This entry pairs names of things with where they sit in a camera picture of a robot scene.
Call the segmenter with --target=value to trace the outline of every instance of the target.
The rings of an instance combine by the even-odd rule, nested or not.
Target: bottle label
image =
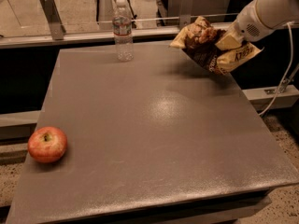
[[[113,19],[113,33],[118,36],[130,35],[132,32],[131,20],[125,17]]]

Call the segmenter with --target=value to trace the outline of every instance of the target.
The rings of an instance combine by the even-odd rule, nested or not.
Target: white cable
[[[272,104],[275,102],[275,100],[278,98],[278,96],[279,96],[279,91],[280,91],[280,87],[281,87],[281,85],[282,85],[284,79],[285,79],[286,76],[288,75],[289,70],[290,70],[290,68],[291,68],[291,66],[292,66],[292,60],[293,60],[293,43],[292,43],[292,29],[291,29],[291,24],[292,24],[291,22],[288,22],[288,23],[287,23],[287,26],[288,26],[288,28],[289,28],[290,44],[291,44],[291,58],[290,58],[290,62],[289,62],[288,68],[287,68],[286,72],[284,73],[282,79],[280,80],[280,83],[279,83],[279,85],[278,85],[278,87],[277,87],[277,89],[276,89],[276,92],[275,92],[275,95],[274,95],[272,101],[270,102],[270,104],[268,105],[268,107],[267,107],[264,111],[262,111],[261,113],[259,113],[260,116],[262,116],[265,112],[267,112],[268,109],[269,109],[269,108],[272,106]]]

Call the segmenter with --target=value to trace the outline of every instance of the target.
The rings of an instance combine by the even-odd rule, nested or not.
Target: floor
[[[154,19],[155,0],[143,0],[142,5],[131,0],[132,7],[140,20]],[[94,0],[57,0],[62,20],[68,32],[96,32]],[[0,0],[0,35],[45,35],[49,34],[43,12],[37,0]],[[137,29],[154,28],[156,21],[140,21]],[[284,150],[293,165],[299,169],[299,136],[294,134],[284,120],[283,111],[271,111],[263,118],[277,144]],[[0,207],[9,206],[18,183],[26,155],[26,143],[0,145]],[[241,224],[299,224],[299,186],[276,189],[270,193],[272,203],[253,217],[239,220]]]

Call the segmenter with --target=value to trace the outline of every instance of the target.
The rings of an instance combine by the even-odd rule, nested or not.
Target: bottle cap
[[[125,0],[116,0],[116,6],[117,7],[125,7],[126,1]]]

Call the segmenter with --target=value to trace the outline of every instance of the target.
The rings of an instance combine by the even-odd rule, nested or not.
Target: glass panel
[[[136,30],[178,27],[181,0],[128,0]],[[113,0],[55,0],[67,34],[111,31]],[[230,0],[193,0],[192,21],[199,15],[212,22],[233,21]],[[50,35],[39,0],[0,0],[0,35]]]

